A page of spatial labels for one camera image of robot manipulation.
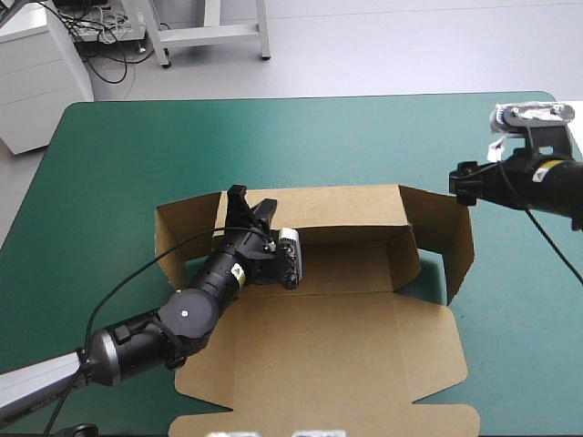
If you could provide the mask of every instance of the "cardboard flap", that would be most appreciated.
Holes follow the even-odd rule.
[[[159,205],[156,208],[156,253],[160,254],[195,232],[213,229],[220,193]],[[194,239],[159,261],[160,268],[175,289],[188,286],[185,261],[209,255],[212,235]]]
[[[411,401],[465,380],[467,366],[452,311],[399,294],[393,299]]]
[[[302,234],[303,244],[378,241],[390,237],[391,234],[383,234],[384,229],[408,226],[397,185],[247,191],[250,205],[256,205],[265,198],[278,201],[271,228],[296,228]],[[217,227],[224,226],[227,202],[227,193],[223,192]]]
[[[238,312],[234,411],[181,417],[170,437],[477,436],[470,407],[411,404],[393,293],[249,299]],[[196,387],[205,375],[180,377]]]
[[[233,302],[222,315],[210,336],[209,347],[176,371],[174,385],[179,393],[233,408],[239,304]]]
[[[400,191],[417,247],[441,253],[444,258],[449,304],[474,262],[467,207],[457,205],[452,196],[403,186]]]

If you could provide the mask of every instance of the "open cardboard box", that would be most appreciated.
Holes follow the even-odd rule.
[[[453,314],[393,293],[416,277],[417,249],[427,249],[443,255],[451,301],[474,259],[467,208],[398,185],[247,197],[250,205],[276,198],[272,228],[299,230],[304,280],[296,290],[241,291],[207,349],[176,376],[179,392],[233,411],[179,417],[170,436],[476,436],[472,407],[412,404],[467,375]],[[157,251],[224,226],[226,207],[225,192],[159,206]],[[159,263],[174,287],[188,286],[186,261],[212,244],[195,240]]]

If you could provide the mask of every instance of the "white sticker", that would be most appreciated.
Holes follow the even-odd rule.
[[[291,437],[346,437],[345,430],[309,430],[296,431]]]
[[[242,287],[245,283],[245,270],[243,270],[243,267],[241,267],[239,263],[236,262],[235,265],[230,269],[230,272],[239,282],[239,286]]]
[[[502,153],[506,147],[506,135],[503,135],[495,142],[488,146],[487,159],[490,162],[499,162],[502,160]]]
[[[261,434],[255,431],[209,432],[207,437],[261,437]]]

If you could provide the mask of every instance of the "silver metal arm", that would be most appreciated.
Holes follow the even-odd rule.
[[[0,374],[0,429],[53,401],[79,370],[76,352]],[[85,385],[81,376],[76,386]]]

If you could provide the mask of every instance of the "white cabinet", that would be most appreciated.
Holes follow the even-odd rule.
[[[48,145],[63,111],[93,101],[66,29],[30,4],[0,29],[0,138],[17,154]]]

